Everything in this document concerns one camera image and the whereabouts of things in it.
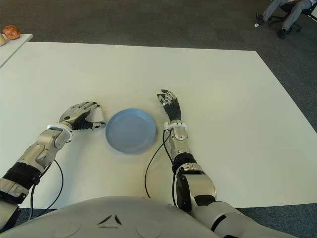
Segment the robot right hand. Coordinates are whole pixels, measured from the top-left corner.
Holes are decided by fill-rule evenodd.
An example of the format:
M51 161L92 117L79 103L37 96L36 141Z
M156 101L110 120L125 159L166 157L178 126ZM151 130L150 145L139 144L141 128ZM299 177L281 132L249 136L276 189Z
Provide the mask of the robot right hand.
M181 108L173 92L161 89L161 93L157 94L157 98L163 106L169 121L181 120Z

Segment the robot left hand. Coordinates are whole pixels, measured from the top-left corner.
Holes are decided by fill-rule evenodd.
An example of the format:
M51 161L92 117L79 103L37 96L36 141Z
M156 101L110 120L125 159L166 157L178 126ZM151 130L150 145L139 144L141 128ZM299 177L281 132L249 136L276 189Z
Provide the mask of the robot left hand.
M68 108L59 118L59 123L70 127L73 130L84 130L95 128L103 128L106 126L105 122L91 122L87 117L100 105L97 102L83 102Z

